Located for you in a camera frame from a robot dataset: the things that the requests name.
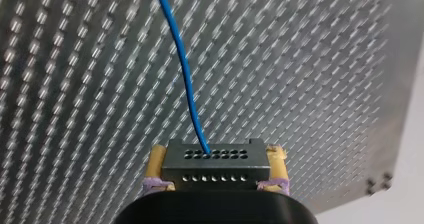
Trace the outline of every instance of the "metal panel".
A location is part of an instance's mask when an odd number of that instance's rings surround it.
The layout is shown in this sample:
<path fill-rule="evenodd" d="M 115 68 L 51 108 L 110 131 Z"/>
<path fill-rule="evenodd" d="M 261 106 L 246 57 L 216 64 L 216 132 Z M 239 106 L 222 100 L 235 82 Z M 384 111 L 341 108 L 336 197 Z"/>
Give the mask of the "metal panel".
<path fill-rule="evenodd" d="M 379 189 L 423 0 L 170 3 L 210 142 L 280 143 L 293 196 L 316 212 L 365 195 L 369 178 Z M 112 222 L 153 143 L 197 141 L 156 0 L 0 0 L 0 40 L 5 223 Z"/>

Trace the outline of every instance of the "metal edge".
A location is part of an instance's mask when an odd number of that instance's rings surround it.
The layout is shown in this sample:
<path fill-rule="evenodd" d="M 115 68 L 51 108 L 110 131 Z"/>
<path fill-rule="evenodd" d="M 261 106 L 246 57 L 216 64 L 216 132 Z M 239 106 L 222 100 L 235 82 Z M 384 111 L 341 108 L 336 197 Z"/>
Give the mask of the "metal edge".
<path fill-rule="evenodd" d="M 387 14 L 389 42 L 384 47 L 387 53 L 383 63 L 384 84 L 379 119 L 370 133 L 366 150 L 369 153 L 366 156 L 367 179 L 314 196 L 305 203 L 314 214 L 390 188 L 421 47 L 424 0 L 388 1 L 397 5 L 392 5 Z"/>

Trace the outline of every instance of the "blue cable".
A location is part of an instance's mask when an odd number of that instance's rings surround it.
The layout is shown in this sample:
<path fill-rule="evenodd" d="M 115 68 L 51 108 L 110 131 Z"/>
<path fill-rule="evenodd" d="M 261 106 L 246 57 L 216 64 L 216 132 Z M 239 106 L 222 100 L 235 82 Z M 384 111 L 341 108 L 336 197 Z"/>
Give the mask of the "blue cable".
<path fill-rule="evenodd" d="M 178 26 L 172 15 L 171 7 L 168 3 L 168 0 L 159 0 L 159 2 L 162 7 L 163 14 L 165 15 L 165 18 L 168 21 L 169 28 L 171 29 L 171 34 L 174 38 L 175 45 L 177 46 L 177 53 L 181 62 L 191 121 L 193 122 L 194 130 L 196 132 L 197 138 L 199 139 L 200 145 L 202 146 L 203 152 L 209 154 L 211 151 L 206 141 L 206 138 L 203 135 L 202 126 L 199 122 L 199 117 L 197 116 L 196 103 L 194 102 L 193 98 L 193 87 L 191 86 L 190 66 L 188 65 L 186 53 L 184 50 L 184 44 L 181 40 L 180 33 L 178 31 Z"/>

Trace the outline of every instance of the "black cylinder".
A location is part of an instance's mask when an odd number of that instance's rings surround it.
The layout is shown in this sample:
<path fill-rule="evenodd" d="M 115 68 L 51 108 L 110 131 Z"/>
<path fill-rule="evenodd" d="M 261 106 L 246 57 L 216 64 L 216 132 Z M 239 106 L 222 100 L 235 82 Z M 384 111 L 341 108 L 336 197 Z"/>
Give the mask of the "black cylinder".
<path fill-rule="evenodd" d="M 174 191 L 134 201 L 115 223 L 317 224 L 317 221 L 301 203 L 274 192 Z"/>

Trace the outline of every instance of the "screw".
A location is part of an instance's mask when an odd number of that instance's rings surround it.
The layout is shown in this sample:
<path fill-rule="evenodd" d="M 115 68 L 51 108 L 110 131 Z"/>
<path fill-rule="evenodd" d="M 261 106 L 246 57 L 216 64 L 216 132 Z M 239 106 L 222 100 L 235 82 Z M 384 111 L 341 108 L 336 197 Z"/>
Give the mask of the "screw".
<path fill-rule="evenodd" d="M 381 184 L 381 187 L 385 190 L 389 190 L 392 185 L 389 182 L 384 182 L 383 184 Z"/>
<path fill-rule="evenodd" d="M 383 177 L 384 177 L 385 180 L 390 181 L 390 180 L 392 180 L 393 175 L 390 174 L 389 172 L 386 172 L 386 173 L 383 174 Z"/>
<path fill-rule="evenodd" d="M 368 178 L 367 183 L 369 187 L 373 187 L 375 185 L 375 181 L 372 178 Z"/>
<path fill-rule="evenodd" d="M 368 188 L 368 189 L 367 189 L 367 195 L 368 195 L 368 196 L 372 196 L 372 195 L 374 195 L 374 193 L 375 193 L 375 192 L 374 192 L 374 190 L 373 190 L 372 188 Z"/>

